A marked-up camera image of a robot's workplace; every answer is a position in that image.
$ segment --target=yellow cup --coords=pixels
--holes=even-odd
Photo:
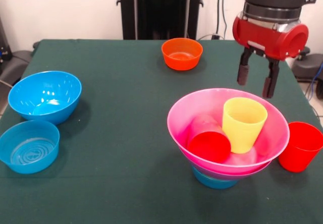
[[[250,151],[267,117],[266,108],[253,99],[236,97],[227,100],[222,129],[230,140],[231,152]]]

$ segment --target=red cup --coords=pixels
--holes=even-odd
[[[221,126],[209,115],[198,115],[190,125],[187,150],[212,162],[224,162],[231,144]]]
[[[323,148],[323,134],[304,122],[291,122],[289,143],[278,157],[280,165],[290,172],[302,172]]]

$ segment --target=light blue bowl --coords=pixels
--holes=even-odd
[[[0,137],[0,159],[15,172],[33,174],[54,162],[59,141],[60,132],[52,123],[22,122]]]
[[[218,179],[206,176],[205,174],[202,174],[193,166],[192,166],[192,169],[197,180],[199,180],[200,183],[202,183],[203,185],[212,189],[223,190],[223,189],[230,188],[234,186],[236,183],[238,183],[237,180],[218,180]]]
[[[82,92],[80,80],[61,71],[30,75],[10,91],[10,107],[27,120],[64,122],[75,109]]]

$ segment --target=dark green cloth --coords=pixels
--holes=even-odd
[[[169,136],[167,114],[180,97],[215,87],[261,95],[268,62],[253,55],[242,87],[236,77],[243,48],[234,41],[202,41],[200,63],[187,72],[164,64],[162,43],[40,43],[24,76],[67,71],[83,92],[59,125],[60,152],[48,169],[24,176],[0,164],[1,223],[323,223],[322,154],[300,174],[275,160],[231,189],[213,190],[194,178]],[[289,122],[320,127],[292,72],[280,67],[270,102]],[[22,120],[8,108],[0,133]]]

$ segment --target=white wall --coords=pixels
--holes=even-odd
[[[227,39],[244,0],[225,0]],[[200,7],[197,36],[215,33],[217,0]],[[312,52],[323,52],[323,0],[303,7],[301,20],[310,31]],[[31,49],[43,38],[122,39],[121,7],[116,0],[0,0],[0,16],[12,50]],[[220,22],[219,34],[224,24]]]
[[[122,39],[116,0],[0,0],[0,16],[12,50],[43,38]]]

